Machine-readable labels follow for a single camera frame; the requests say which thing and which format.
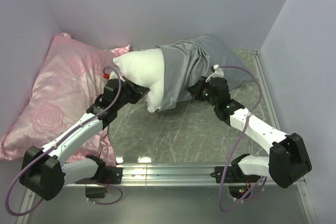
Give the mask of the white pillow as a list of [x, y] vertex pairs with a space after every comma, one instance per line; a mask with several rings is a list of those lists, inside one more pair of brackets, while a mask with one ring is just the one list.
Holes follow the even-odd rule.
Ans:
[[164, 94], [164, 57], [160, 48], [132, 51], [113, 59], [124, 78], [149, 88], [144, 96], [148, 111], [161, 109]]

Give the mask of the grey pillowcase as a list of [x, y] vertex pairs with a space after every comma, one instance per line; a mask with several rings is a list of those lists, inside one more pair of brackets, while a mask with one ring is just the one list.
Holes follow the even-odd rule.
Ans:
[[252, 80], [238, 67], [247, 69], [244, 62], [218, 37], [206, 34], [174, 44], [159, 46], [163, 55], [163, 89], [154, 111], [173, 109], [178, 102], [191, 99], [187, 88], [202, 76], [211, 75], [211, 67], [224, 66], [224, 78], [230, 90]]

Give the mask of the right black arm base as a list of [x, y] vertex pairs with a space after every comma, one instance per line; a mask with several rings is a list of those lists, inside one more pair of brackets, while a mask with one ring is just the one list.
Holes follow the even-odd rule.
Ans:
[[[220, 183], [223, 176], [224, 166], [215, 166], [214, 172], [210, 173], [210, 177], [216, 180], [216, 183]], [[234, 199], [240, 199], [250, 188], [251, 179], [249, 176], [239, 172], [236, 168], [228, 166], [227, 172], [224, 178], [225, 184], [243, 183], [242, 186], [228, 186], [230, 195]]]

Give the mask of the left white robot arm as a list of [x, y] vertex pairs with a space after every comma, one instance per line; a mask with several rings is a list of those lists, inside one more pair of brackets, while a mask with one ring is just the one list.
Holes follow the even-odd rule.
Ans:
[[87, 155], [77, 162], [68, 159], [90, 138], [106, 129], [127, 104], [136, 104], [149, 88], [128, 79], [110, 79], [94, 103], [71, 128], [41, 148], [30, 147], [24, 154], [19, 182], [44, 200], [53, 199], [61, 189], [89, 179], [106, 183], [106, 163], [97, 156]]

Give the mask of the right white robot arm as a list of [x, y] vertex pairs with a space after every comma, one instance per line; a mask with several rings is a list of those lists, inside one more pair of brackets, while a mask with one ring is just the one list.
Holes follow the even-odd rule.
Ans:
[[243, 154], [232, 160], [226, 182], [243, 182], [249, 176], [265, 176], [281, 188], [288, 188], [312, 170], [303, 138], [297, 133], [289, 135], [277, 130], [251, 114], [230, 97], [224, 78], [201, 77], [188, 88], [188, 92], [195, 100], [208, 102], [220, 121], [244, 132], [268, 154], [266, 157]]

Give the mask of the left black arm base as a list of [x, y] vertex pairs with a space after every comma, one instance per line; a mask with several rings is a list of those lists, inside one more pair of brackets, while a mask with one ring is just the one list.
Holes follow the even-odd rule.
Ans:
[[[118, 185], [121, 183], [122, 171], [122, 168], [105, 166], [100, 168], [90, 180], [102, 184]], [[107, 186], [86, 186], [85, 188], [85, 195], [89, 199], [103, 199], [107, 192]]]

